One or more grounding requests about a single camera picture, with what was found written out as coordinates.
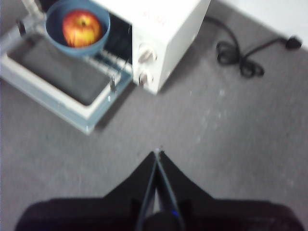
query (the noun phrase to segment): white toaster oven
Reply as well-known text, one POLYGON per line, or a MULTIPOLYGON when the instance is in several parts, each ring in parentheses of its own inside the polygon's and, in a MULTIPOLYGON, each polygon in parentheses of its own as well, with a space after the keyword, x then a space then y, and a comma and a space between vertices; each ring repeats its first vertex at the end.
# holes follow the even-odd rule
POLYGON ((56 0, 23 0, 29 15, 1 38, 6 81, 89 134, 133 80, 157 94, 198 34, 210 0, 91 0, 111 31, 93 57, 69 57, 46 38, 56 0))

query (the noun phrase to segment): apple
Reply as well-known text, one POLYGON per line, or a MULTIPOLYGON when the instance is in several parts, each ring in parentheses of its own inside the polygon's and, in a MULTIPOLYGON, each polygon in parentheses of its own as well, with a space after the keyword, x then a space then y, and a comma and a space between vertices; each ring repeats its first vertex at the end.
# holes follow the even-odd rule
POLYGON ((67 44, 76 48, 89 46, 103 36, 97 17, 82 9, 73 10, 64 17, 62 31, 67 44))

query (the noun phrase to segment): power cord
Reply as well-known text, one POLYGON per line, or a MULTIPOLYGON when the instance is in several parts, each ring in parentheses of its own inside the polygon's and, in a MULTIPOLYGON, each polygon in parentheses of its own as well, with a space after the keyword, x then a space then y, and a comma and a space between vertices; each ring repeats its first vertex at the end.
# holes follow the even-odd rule
POLYGON ((265 73, 264 68, 260 64, 248 58, 252 54, 261 51, 276 42, 284 44, 287 50, 299 49, 302 46, 302 42, 295 36, 292 36, 289 39, 286 39, 284 37, 277 37, 260 46, 253 48, 246 54, 243 54, 241 53, 240 45, 235 34, 225 24, 223 24, 216 18, 209 16, 205 16, 204 21, 221 27, 230 35, 233 40, 233 44, 226 41, 221 41, 217 44, 216 49, 218 53, 218 63, 220 65, 238 64, 241 75, 245 78, 252 78, 254 76, 261 77, 265 73))

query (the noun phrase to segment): blue light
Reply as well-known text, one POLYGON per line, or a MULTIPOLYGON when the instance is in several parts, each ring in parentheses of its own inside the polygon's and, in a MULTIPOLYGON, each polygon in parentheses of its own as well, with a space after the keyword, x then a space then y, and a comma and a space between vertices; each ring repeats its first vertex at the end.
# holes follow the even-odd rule
POLYGON ((175 210, 173 210, 172 213, 177 217, 179 216, 179 214, 175 210))

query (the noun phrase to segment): oven window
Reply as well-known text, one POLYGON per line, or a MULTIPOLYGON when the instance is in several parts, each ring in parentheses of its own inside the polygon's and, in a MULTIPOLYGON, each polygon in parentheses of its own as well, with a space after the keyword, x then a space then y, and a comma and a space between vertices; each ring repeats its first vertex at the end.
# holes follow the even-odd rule
POLYGON ((29 35, 8 56, 83 105, 90 105, 110 81, 108 75, 65 55, 39 34, 29 35))

